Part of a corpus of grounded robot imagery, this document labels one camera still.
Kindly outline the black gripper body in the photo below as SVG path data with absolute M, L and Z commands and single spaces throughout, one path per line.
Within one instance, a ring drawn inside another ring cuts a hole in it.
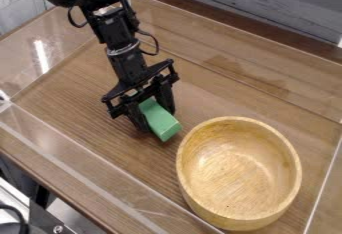
M 136 43 L 121 50 L 106 49 L 117 83 L 101 97 L 101 102 L 106 105 L 112 118 L 126 114 L 126 105 L 130 102 L 140 104 L 149 97 L 154 97 L 160 84 L 168 83 L 172 88 L 178 80 L 173 60 L 165 59 L 148 66 L 138 46 L 140 43 Z

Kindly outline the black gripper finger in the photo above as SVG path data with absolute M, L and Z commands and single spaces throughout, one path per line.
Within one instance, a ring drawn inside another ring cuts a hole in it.
M 172 88 L 168 83 L 160 84 L 154 94 L 156 102 L 170 113 L 174 113 Z
M 149 131 L 149 126 L 148 126 L 145 116 L 142 115 L 138 108 L 138 104 L 136 102 L 130 102 L 126 105 L 126 116 L 138 131 L 141 132 Z

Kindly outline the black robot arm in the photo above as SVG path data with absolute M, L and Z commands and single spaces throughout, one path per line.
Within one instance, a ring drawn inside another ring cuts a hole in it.
M 165 59 L 148 65 L 149 54 L 140 48 L 137 35 L 148 33 L 138 28 L 140 22 L 128 0 L 46 0 L 69 10 L 77 8 L 85 21 L 72 22 L 76 28 L 88 26 L 100 44 L 117 77 L 117 83 L 101 97 L 109 116 L 126 116 L 137 130 L 148 132 L 146 117 L 140 104 L 153 98 L 168 113 L 174 112 L 172 85 L 178 80 L 173 61 Z

